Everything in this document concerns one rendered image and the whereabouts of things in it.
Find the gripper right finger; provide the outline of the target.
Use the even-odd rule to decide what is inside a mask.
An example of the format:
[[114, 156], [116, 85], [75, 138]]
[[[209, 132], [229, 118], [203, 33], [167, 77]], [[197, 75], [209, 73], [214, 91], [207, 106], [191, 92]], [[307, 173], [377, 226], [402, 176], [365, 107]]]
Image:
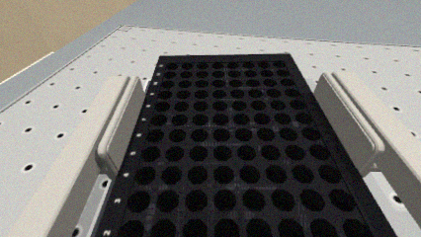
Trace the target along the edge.
[[324, 72], [313, 95], [362, 178], [382, 172], [421, 229], [421, 143], [353, 71]]

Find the black well plate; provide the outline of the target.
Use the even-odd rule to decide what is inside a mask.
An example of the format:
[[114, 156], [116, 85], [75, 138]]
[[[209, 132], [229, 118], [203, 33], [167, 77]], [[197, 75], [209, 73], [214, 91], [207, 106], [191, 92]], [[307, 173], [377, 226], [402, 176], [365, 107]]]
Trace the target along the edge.
[[397, 235], [291, 54], [268, 53], [159, 55], [95, 237]]

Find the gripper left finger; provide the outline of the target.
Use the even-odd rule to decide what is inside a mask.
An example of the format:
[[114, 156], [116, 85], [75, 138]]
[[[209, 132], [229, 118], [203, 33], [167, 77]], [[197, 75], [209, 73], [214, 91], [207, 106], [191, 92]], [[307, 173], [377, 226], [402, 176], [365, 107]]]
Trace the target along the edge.
[[6, 237], [71, 237], [99, 175], [115, 180], [145, 94], [109, 76]]

